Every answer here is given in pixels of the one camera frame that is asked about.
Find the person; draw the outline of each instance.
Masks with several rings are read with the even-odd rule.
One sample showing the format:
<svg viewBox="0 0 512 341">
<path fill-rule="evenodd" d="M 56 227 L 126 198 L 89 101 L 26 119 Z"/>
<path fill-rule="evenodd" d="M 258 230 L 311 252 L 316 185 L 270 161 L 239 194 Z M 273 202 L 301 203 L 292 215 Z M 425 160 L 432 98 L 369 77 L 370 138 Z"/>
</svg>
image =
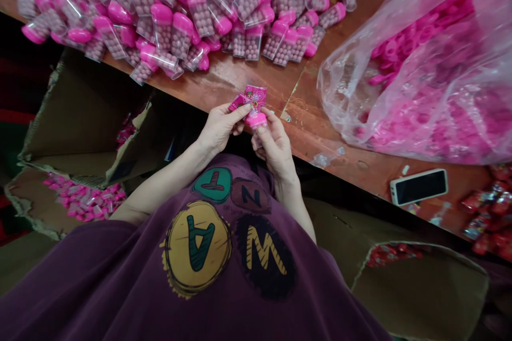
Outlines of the person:
<svg viewBox="0 0 512 341">
<path fill-rule="evenodd" d="M 228 106 L 2 298 L 3 340 L 391 339 L 317 247 L 280 119 L 261 108 L 266 170 L 221 154 L 251 110 Z"/>
</svg>

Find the finger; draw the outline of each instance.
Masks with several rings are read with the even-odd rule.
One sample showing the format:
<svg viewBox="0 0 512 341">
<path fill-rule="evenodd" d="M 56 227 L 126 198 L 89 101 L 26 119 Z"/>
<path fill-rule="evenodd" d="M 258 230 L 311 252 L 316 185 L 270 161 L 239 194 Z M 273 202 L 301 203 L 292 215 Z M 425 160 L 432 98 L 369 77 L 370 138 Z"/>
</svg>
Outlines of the finger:
<svg viewBox="0 0 512 341">
<path fill-rule="evenodd" d="M 242 120 L 251 111 L 252 105 L 245 104 L 240 108 L 237 108 L 233 112 L 227 115 L 227 122 L 231 125 L 235 125 L 237 122 Z"/>
</svg>

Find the sleeve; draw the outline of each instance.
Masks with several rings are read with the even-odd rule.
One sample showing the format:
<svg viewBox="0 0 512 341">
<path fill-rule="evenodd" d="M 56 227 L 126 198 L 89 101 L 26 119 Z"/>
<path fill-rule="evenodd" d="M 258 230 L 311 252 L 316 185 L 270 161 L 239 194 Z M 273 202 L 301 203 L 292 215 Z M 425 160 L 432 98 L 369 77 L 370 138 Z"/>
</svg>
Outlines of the sleeve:
<svg viewBox="0 0 512 341">
<path fill-rule="evenodd" d="M 23 339 L 28 328 L 66 322 L 137 237 L 137 227 L 123 221 L 94 222 L 71 231 L 0 299 L 4 339 Z"/>
</svg>

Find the purple shirt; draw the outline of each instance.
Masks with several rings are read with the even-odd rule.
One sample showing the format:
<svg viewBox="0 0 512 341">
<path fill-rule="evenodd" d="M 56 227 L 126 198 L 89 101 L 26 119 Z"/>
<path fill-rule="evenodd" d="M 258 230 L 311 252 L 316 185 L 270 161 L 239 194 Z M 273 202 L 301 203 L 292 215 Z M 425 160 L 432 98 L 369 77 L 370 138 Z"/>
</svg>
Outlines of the purple shirt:
<svg viewBox="0 0 512 341">
<path fill-rule="evenodd" d="M 2 339 L 389 340 L 273 194 L 219 155 L 142 226 L 76 228 L 2 297 Z"/>
</svg>

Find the open cardboard box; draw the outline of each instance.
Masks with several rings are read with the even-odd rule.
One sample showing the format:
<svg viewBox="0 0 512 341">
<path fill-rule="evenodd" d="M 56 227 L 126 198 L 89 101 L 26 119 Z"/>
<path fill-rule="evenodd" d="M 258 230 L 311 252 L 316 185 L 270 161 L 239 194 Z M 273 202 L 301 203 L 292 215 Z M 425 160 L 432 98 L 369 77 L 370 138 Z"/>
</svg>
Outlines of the open cardboard box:
<svg viewBox="0 0 512 341">
<path fill-rule="evenodd" d="M 65 50 L 32 123 L 19 159 L 104 189 L 158 167 L 172 141 L 166 116 L 179 102 L 125 73 Z M 117 150 L 117 133 L 129 112 L 137 130 Z"/>
<path fill-rule="evenodd" d="M 354 296 L 397 337 L 465 341 L 478 321 L 489 277 L 483 268 L 414 233 L 361 213 L 305 199 L 318 246 L 335 258 Z M 376 245 L 430 245 L 422 259 L 366 267 Z"/>
</svg>

